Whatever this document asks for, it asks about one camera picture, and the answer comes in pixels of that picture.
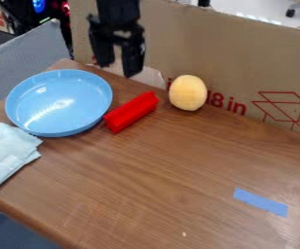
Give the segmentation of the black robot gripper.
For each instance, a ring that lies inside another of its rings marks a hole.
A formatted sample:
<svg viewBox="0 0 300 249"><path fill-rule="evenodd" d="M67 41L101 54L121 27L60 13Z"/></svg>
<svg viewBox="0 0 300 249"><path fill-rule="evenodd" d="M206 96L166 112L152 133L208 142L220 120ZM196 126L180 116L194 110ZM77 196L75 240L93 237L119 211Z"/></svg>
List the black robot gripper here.
<svg viewBox="0 0 300 249"><path fill-rule="evenodd" d="M107 67L115 62L109 37L117 31L129 33L121 45L123 73L127 78L143 69L146 47L139 18L139 0L96 0L96 15L85 17L91 49L100 67Z"/></svg>

